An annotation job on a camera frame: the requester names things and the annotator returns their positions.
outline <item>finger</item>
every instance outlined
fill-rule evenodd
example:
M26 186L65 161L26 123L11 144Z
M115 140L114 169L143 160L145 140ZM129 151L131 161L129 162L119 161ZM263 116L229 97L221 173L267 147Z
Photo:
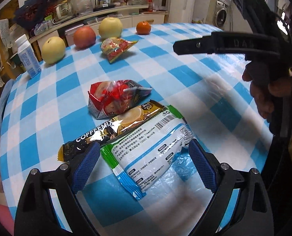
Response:
M291 96L292 78L280 78L268 85L269 92L278 98Z
M274 104L271 101L254 99L257 109L261 112L272 113L274 111Z
M246 70L244 70L244 72L243 72L242 80L244 80L244 81L252 81L251 75L249 75L249 73Z
M254 99L257 99L258 101L264 101L265 100L265 95L263 90L258 87L256 84L254 84L253 82L251 82L250 85L250 94L252 97L254 97Z
M261 111L260 109L257 109L257 111L259 112L259 115L260 115L261 117L263 117L264 119L267 119L267 117L268 117L268 115L269 115L268 112L263 112L263 111Z

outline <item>apple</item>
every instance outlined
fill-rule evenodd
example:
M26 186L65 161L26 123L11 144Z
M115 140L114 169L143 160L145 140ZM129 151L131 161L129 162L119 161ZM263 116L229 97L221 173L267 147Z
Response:
M89 26L84 26L74 33L74 44L79 49L85 49L95 44L96 34Z
M65 42L58 36L49 38L42 47L41 55L48 64L54 64L65 55Z
M109 37L120 37L123 24L118 18L108 17L101 21L99 34L102 39Z

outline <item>table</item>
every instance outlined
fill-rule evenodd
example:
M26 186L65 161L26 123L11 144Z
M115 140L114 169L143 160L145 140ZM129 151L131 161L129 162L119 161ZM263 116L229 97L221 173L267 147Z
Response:
M32 168L56 169L59 147L100 125L87 109L89 87L104 80L132 79L152 86L148 99L172 104L186 118L200 143L234 169L263 169L272 135L258 115L241 80L242 55L173 53L177 40L209 35L219 29L200 24L153 25L150 35L126 29L122 37L139 40L113 64L100 52L100 41L85 50L66 49L56 65L44 62L34 79L20 75L10 93L2 124L0 166L4 191L15 217L21 190ZM63 228L70 230L55 191L54 207ZM136 201L100 157L77 198L101 235L187 235L207 207L212 193L188 154L180 157L147 195ZM232 195L222 221L233 211Z

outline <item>red apple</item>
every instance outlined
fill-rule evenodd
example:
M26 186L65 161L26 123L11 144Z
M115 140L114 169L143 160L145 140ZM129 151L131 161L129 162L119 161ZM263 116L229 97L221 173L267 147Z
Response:
M96 34L89 26L84 26L74 33L74 44L79 49L85 49L95 44Z

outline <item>candy bag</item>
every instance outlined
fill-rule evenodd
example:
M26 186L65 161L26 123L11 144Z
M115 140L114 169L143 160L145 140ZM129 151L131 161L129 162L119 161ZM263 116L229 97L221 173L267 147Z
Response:
M110 63L113 63L121 54L131 48L138 41L126 41L117 37L110 37L104 40L100 46Z
M103 146L101 154L123 187L140 200L194 138L180 112L167 106L124 138Z
M103 81L90 87L88 109L98 120L124 113L152 88L142 87L132 80Z

